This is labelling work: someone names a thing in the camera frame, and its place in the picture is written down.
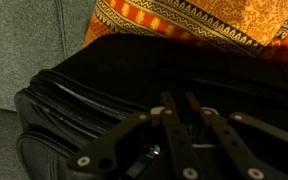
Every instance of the luggage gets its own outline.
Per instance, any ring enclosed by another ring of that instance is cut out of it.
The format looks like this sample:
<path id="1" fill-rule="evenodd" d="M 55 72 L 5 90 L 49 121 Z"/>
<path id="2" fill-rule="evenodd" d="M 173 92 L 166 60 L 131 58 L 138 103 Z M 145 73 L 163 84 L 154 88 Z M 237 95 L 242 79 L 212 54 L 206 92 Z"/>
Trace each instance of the luggage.
<path id="1" fill-rule="evenodd" d="M 288 64 L 135 35 L 102 37 L 18 92 L 18 156 L 30 179 L 65 179 L 67 159 L 169 91 L 228 117 L 243 112 L 288 132 Z"/>

